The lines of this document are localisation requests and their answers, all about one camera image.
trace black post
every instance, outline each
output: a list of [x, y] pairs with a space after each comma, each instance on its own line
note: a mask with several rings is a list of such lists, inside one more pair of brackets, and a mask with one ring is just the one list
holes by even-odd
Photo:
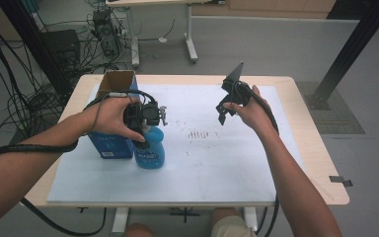
[[60, 96], [61, 103], [66, 105], [73, 92], [73, 86], [66, 80], [56, 59], [45, 46], [36, 22], [24, 7], [22, 0], [0, 0], [0, 7]]
[[378, 29], [379, 0], [376, 0], [353, 30], [314, 94], [306, 97], [310, 109], [327, 110], [329, 108], [328, 98]]

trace table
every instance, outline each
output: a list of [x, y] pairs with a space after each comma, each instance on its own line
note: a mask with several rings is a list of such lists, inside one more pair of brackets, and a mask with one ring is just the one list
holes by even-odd
[[133, 67], [138, 67], [140, 64], [139, 52], [138, 52], [138, 40], [134, 34], [131, 8], [133, 6], [145, 6], [145, 5], [162, 5], [162, 4], [187, 4], [187, 32], [184, 34], [187, 48], [189, 50], [189, 57], [193, 62], [198, 60], [195, 47], [192, 42], [191, 36], [191, 15], [192, 15], [192, 3], [203, 3], [207, 0], [117, 0], [113, 2], [107, 1], [106, 4], [111, 8], [123, 8], [128, 21], [129, 33], [131, 36], [131, 63]]
[[[82, 111], [88, 102], [92, 88], [101, 82], [102, 77], [103, 75], [82, 76], [60, 119], [65, 119]], [[139, 84], [220, 85], [224, 78], [225, 76], [202, 75], [137, 75]], [[294, 81], [289, 77], [258, 76], [242, 76], [241, 80], [251, 85], [275, 87], [306, 168], [306, 175], [316, 186], [327, 204], [347, 204], [349, 197], [343, 184], [332, 183], [329, 179], [329, 176], [337, 176], [338, 172]], [[27, 199], [37, 206], [82, 206], [83, 203], [49, 203], [46, 201], [58, 164], [59, 161], [55, 162], [42, 176], [27, 194]], [[89, 206], [101, 205], [91, 203]]]

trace cardboard box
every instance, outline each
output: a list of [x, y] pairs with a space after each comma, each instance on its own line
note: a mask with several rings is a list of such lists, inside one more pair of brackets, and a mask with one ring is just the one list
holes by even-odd
[[[100, 84], [97, 97], [111, 91], [138, 89], [134, 71], [106, 72]], [[88, 134], [94, 146], [104, 159], [130, 159], [133, 157], [134, 144], [130, 139], [115, 134], [102, 134], [91, 131]]]

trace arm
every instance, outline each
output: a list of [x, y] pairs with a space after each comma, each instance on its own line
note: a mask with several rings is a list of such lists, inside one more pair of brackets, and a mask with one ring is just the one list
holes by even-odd
[[[254, 92], [259, 95], [256, 86]], [[251, 127], [265, 148], [281, 207], [295, 236], [341, 236], [331, 211], [319, 192], [286, 149], [265, 111], [254, 101], [240, 107], [225, 103]]]
[[[122, 114], [130, 103], [129, 98], [106, 99], [21, 143], [66, 146], [91, 129], [144, 141], [142, 135], [128, 129], [122, 121]], [[0, 155], [0, 218], [28, 193], [60, 155], [61, 153], [35, 152]]]

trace shorts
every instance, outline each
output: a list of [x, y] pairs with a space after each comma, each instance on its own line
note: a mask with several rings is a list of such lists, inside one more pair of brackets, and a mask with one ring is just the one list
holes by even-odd
[[256, 237], [256, 235], [251, 228], [248, 228], [242, 217], [232, 215], [222, 218], [214, 225], [211, 237]]

